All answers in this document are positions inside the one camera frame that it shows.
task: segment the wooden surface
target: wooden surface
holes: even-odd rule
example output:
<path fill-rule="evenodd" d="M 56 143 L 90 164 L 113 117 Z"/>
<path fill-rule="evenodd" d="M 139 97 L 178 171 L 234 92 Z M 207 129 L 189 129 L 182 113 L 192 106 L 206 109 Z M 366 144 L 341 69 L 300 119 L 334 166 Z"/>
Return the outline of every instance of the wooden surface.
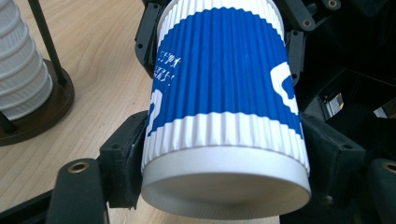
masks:
<path fill-rule="evenodd" d="M 37 48 L 48 58 L 27 0 L 16 0 Z M 76 89 L 68 115 L 31 140 L 0 147 L 0 212 L 52 189 L 58 170 L 97 158 L 132 114 L 149 108 L 151 79 L 134 55 L 140 0 L 41 0 L 63 68 Z M 278 223 L 278 217 L 214 221 L 179 217 L 139 199 L 137 210 L 110 209 L 111 223 Z"/>

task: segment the black metal rod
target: black metal rod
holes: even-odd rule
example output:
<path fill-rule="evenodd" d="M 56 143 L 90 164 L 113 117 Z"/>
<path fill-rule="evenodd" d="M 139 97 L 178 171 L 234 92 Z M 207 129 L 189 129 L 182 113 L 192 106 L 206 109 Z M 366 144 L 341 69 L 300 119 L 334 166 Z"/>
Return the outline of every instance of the black metal rod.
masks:
<path fill-rule="evenodd" d="M 17 130 L 17 127 L 0 111 L 0 126 L 6 133 L 13 133 Z"/>
<path fill-rule="evenodd" d="M 40 30 L 40 34 L 43 37 L 47 52 L 49 53 L 49 58 L 53 64 L 56 77 L 58 78 L 58 84 L 63 85 L 67 82 L 67 80 L 64 77 L 64 72 L 62 70 L 61 63 L 59 62 L 58 54 L 56 53 L 55 46 L 53 45 L 53 41 L 50 36 L 50 30 L 44 17 L 43 10 L 41 9 L 38 0 L 28 0 L 28 2 L 30 9 L 32 9 L 33 15 L 35 16 L 35 22 L 37 23 L 38 30 Z"/>

